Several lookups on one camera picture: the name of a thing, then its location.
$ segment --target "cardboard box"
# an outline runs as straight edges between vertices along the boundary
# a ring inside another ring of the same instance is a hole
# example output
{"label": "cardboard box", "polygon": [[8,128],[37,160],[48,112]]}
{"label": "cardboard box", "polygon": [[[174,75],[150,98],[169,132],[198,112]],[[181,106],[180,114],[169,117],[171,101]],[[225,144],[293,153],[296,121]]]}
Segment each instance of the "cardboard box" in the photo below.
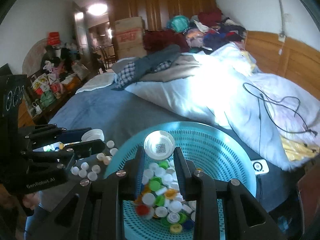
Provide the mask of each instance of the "cardboard box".
{"label": "cardboard box", "polygon": [[116,42],[119,50],[142,46],[143,29],[135,28],[116,33]]}
{"label": "cardboard box", "polygon": [[115,33],[125,32],[131,29],[143,29],[143,20],[141,17],[132,17],[115,21]]}
{"label": "cardboard box", "polygon": [[117,50],[118,59],[125,57],[144,57],[146,55],[147,52],[145,51],[143,46]]}

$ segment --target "person's leg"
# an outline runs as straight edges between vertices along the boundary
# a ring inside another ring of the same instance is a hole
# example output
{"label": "person's leg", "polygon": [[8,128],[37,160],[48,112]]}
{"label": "person's leg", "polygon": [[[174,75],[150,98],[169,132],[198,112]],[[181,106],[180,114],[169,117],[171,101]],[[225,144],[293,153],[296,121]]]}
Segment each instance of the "person's leg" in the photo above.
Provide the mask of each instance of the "person's leg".
{"label": "person's leg", "polygon": [[25,240],[31,239],[33,232],[41,225],[41,223],[50,214],[49,211],[43,209],[40,206],[35,208],[35,213],[33,216],[27,218],[26,229],[24,233]]}

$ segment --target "metal screw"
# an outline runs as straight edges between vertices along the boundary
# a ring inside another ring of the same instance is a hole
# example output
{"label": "metal screw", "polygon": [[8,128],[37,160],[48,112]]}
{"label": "metal screw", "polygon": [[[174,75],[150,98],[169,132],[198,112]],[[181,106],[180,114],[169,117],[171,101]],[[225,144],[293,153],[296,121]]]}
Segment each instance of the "metal screw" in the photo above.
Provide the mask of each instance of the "metal screw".
{"label": "metal screw", "polygon": [[83,179],[80,181],[80,185],[81,186],[87,186],[89,184],[89,180],[88,179]]}
{"label": "metal screw", "polygon": [[63,165],[62,163],[58,163],[58,164],[57,164],[57,168],[58,168],[58,169],[62,169],[63,167],[64,167],[64,165]]}
{"label": "metal screw", "polygon": [[124,175],[126,175],[127,173],[125,172],[125,170],[119,170],[119,171],[117,171],[117,176],[118,177],[123,177]]}
{"label": "metal screw", "polygon": [[203,171],[195,171],[193,174],[197,177],[202,177],[204,175],[204,172]]}
{"label": "metal screw", "polygon": [[231,180],[231,184],[234,186],[239,186],[240,185],[240,181],[238,179],[232,179]]}

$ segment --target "blue plastic basket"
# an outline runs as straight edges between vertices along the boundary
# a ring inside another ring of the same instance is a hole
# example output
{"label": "blue plastic basket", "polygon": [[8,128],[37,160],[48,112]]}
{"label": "blue plastic basket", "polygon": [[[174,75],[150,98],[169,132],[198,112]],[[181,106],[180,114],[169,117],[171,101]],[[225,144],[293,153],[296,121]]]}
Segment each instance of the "blue plastic basket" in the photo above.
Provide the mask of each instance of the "blue plastic basket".
{"label": "blue plastic basket", "polygon": [[[256,177],[249,157],[244,149],[226,133],[195,122],[170,122],[145,129],[126,141],[113,157],[105,177],[122,169],[127,160],[135,157],[138,146],[143,146],[144,139],[153,131],[164,130],[170,133],[180,146],[186,159],[195,163],[197,168],[214,179],[229,181],[239,179],[256,195]],[[153,162],[147,155],[145,168]],[[171,234],[159,220],[140,218],[130,201],[124,201],[124,232],[127,240],[192,240],[192,231]],[[222,202],[218,200],[220,239],[225,239]]]}

